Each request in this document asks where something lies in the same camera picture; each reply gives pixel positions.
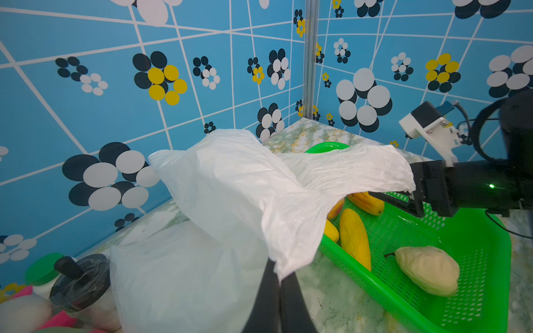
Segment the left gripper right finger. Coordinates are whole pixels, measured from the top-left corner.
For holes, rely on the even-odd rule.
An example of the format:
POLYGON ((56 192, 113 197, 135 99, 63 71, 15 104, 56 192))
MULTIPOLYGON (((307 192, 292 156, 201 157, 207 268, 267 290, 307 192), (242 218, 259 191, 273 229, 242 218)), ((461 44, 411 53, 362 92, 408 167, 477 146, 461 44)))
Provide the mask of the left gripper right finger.
POLYGON ((282 333, 317 333, 295 273, 281 282, 280 322, 282 333))

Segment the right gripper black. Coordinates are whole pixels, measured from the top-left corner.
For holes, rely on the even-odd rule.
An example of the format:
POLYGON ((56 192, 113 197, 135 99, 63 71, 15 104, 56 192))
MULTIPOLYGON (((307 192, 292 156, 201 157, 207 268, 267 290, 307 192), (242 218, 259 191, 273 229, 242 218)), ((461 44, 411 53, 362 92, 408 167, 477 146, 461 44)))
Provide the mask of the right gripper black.
POLYGON ((444 161, 417 162, 410 165, 416 189, 411 192, 395 191, 408 197, 403 201, 386 193, 369 192, 373 198, 384 201, 412 216, 423 218, 423 202, 429 203, 433 212, 441 217, 453 217, 458 207, 451 201, 446 182, 447 166, 444 161))

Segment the orange yellow mango toy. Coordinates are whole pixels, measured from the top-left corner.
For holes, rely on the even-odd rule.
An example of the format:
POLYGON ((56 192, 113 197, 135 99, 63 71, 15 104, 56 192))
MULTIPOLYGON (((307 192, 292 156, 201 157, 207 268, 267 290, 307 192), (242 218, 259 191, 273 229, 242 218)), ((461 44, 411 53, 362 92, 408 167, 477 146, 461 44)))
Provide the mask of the orange yellow mango toy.
POLYGON ((339 200, 327 215, 327 220, 331 221, 336 218, 343 210, 345 199, 339 200))

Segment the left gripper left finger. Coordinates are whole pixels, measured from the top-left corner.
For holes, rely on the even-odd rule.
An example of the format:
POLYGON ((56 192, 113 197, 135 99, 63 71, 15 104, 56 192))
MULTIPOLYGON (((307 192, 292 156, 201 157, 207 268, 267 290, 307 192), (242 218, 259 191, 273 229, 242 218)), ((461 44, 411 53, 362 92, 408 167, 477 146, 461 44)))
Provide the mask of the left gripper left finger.
POLYGON ((243 333, 275 333, 280 330, 280 296, 275 263, 268 259, 251 314, 243 333))

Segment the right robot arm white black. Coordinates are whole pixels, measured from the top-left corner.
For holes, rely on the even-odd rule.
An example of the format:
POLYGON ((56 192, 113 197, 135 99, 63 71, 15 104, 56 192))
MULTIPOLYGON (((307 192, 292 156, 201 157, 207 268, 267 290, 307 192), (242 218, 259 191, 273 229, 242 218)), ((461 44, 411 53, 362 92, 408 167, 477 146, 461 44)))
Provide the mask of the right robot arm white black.
POLYGON ((415 190, 406 190, 404 202, 387 194, 371 196, 413 216, 424 216, 429 203, 439 216, 452 217, 461 208, 485 209, 507 216, 511 210, 532 209, 532 91, 494 102, 474 122, 467 123, 469 140, 481 161, 458 162, 452 153, 452 127, 429 102, 421 104, 400 124, 411 138, 422 136, 441 155, 441 160, 411 165, 415 190), (495 112, 499 114, 507 158, 492 158, 483 151, 480 133, 495 112), (428 122, 428 115, 437 115, 428 122))

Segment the yellow banana toy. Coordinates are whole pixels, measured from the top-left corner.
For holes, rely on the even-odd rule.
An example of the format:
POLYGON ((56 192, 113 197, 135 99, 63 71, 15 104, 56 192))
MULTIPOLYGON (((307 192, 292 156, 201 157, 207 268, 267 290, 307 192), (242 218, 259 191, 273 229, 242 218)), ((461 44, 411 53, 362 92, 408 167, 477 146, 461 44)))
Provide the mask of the yellow banana toy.
POLYGON ((347 198, 358 208, 373 216, 379 216, 384 212, 384 201, 371 196, 369 192, 349 194, 347 198))

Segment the yellow lemon toy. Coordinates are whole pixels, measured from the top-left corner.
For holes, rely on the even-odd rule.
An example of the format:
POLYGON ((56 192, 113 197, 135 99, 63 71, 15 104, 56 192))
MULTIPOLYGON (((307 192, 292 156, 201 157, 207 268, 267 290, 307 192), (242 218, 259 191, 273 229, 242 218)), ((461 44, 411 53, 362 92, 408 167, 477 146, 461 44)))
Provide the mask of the yellow lemon toy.
POLYGON ((349 208, 340 217, 341 247, 368 271, 371 271, 371 251, 366 228, 359 214, 349 208))

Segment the white plastic bag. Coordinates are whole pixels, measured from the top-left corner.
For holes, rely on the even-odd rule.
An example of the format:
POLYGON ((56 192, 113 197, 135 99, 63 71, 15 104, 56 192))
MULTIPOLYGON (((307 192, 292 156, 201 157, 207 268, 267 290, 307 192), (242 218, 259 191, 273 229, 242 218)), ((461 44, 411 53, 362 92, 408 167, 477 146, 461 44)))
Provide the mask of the white plastic bag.
POLYGON ((184 222, 110 250, 124 332, 242 332, 271 259, 279 285, 309 265, 326 217, 406 159, 390 146, 274 154, 248 130, 216 130, 150 155, 184 222))

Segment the cream round fruit toy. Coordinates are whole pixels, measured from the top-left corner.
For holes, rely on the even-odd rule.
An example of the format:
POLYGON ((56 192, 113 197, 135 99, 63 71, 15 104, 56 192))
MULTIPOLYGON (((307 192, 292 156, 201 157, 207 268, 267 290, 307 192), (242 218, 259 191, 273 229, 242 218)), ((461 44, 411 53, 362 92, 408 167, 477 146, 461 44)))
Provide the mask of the cream round fruit toy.
POLYGON ((434 246, 402 247, 384 255, 391 256, 402 272, 426 293, 441 297, 457 293, 460 267, 445 251, 434 246))

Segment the green plastic basket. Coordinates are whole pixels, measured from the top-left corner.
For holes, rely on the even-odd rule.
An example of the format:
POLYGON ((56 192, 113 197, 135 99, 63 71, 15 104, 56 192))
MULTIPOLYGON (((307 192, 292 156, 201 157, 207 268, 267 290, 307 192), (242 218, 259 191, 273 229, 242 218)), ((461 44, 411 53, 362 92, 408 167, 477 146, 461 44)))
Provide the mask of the green plastic basket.
POLYGON ((354 190, 321 252, 415 332, 505 332, 515 207, 505 165, 442 161, 386 166, 354 190))

